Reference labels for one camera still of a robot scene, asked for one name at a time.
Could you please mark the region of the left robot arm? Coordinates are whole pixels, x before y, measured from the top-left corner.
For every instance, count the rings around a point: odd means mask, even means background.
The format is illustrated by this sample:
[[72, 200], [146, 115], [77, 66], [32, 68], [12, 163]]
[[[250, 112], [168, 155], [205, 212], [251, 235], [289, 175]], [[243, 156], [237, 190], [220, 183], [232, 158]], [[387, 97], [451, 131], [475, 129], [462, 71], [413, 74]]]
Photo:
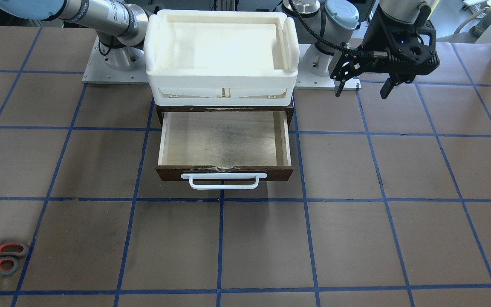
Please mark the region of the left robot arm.
[[349, 40], [361, 14], [348, 0], [283, 0], [281, 11], [295, 21], [299, 36], [309, 37], [303, 57], [308, 71], [331, 78], [336, 96], [348, 80], [376, 72], [388, 75], [380, 89], [387, 99], [394, 87], [440, 66], [429, 20], [437, 5], [436, 0], [380, 0], [358, 47]]

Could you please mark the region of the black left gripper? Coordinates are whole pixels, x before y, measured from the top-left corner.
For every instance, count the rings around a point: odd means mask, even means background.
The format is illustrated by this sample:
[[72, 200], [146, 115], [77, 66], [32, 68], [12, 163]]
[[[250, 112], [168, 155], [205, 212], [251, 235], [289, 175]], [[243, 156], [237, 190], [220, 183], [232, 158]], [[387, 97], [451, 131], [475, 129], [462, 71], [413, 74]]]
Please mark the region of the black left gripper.
[[388, 73], [381, 88], [381, 98], [402, 82], [412, 82], [417, 75], [428, 75], [440, 66], [435, 49], [435, 27], [431, 20], [423, 26], [402, 24], [390, 19], [372, 19], [359, 49], [383, 52], [385, 58], [361, 58], [349, 43], [341, 43], [330, 61], [330, 78], [335, 82], [335, 96], [340, 96], [348, 80], [364, 72]]

